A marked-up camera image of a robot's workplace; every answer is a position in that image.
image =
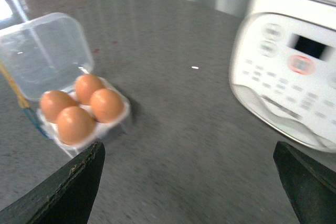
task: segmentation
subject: countertop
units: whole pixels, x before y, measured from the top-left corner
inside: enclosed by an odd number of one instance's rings
[[[0,28],[51,12],[79,20],[93,73],[131,101],[128,134],[104,141],[89,223],[299,223],[276,143],[336,170],[334,154],[288,140],[234,97],[229,63],[241,19],[185,0],[5,1],[13,14]],[[3,209],[69,157],[34,129],[2,76],[0,108]]]

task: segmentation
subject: brown egg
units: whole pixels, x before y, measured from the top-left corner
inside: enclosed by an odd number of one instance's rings
[[[60,90],[47,91],[40,99],[42,113],[50,123],[56,123],[58,114],[66,107],[77,105],[71,96]]]
[[[95,124],[94,119],[81,107],[65,108],[57,117],[59,139],[68,145],[78,144],[93,132]]]
[[[105,86],[102,81],[90,73],[79,76],[75,81],[76,96],[78,101],[84,105],[89,105],[92,94],[96,90],[103,88],[105,88]]]
[[[101,123],[112,122],[124,108],[121,97],[110,89],[100,89],[93,93],[90,105],[97,121]]]

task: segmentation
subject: blue cable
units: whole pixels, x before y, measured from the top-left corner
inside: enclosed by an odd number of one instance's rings
[[[46,138],[50,139],[48,137],[48,135],[42,130],[42,128],[40,127],[39,124],[39,120],[35,114],[35,112],[31,109],[31,108],[25,108],[23,109],[24,113],[26,114],[26,116],[28,117],[28,119],[30,120],[30,122],[33,124],[33,126]]]

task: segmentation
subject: egg tray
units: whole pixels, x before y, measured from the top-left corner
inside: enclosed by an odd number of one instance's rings
[[[45,131],[49,138],[51,138],[65,153],[68,154],[69,157],[74,158],[80,152],[82,152],[86,147],[88,147],[92,142],[96,139],[111,139],[118,136],[120,133],[127,133],[127,129],[131,124],[131,106],[129,100],[124,97],[115,87],[113,87],[110,83],[108,83],[104,78],[100,78],[103,82],[104,86],[107,89],[111,89],[115,91],[124,103],[123,112],[112,122],[110,123],[99,123],[96,122],[96,126],[94,131],[81,143],[76,145],[67,145],[60,141],[58,137],[57,125],[55,123],[50,123],[44,117],[41,109],[37,110],[37,116],[42,122],[41,128]],[[76,93],[70,92],[69,95],[78,102],[76,97]],[[85,109],[91,116],[93,116],[93,112],[91,110],[91,106],[83,105],[79,103],[79,106]]]

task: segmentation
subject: yellow cable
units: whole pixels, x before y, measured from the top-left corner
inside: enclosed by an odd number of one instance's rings
[[[15,84],[15,81],[13,80],[13,78],[10,76],[10,74],[8,73],[7,69],[5,68],[5,66],[2,64],[2,62],[0,61],[0,71],[2,72],[2,74],[4,75],[4,77],[6,78],[8,84],[10,85],[10,87],[12,88],[12,90],[15,92],[16,96],[17,96],[17,102],[20,105],[20,107],[22,109],[29,109],[29,103],[27,102],[27,100],[23,97],[23,95],[21,94],[19,88],[17,87],[17,85]]]

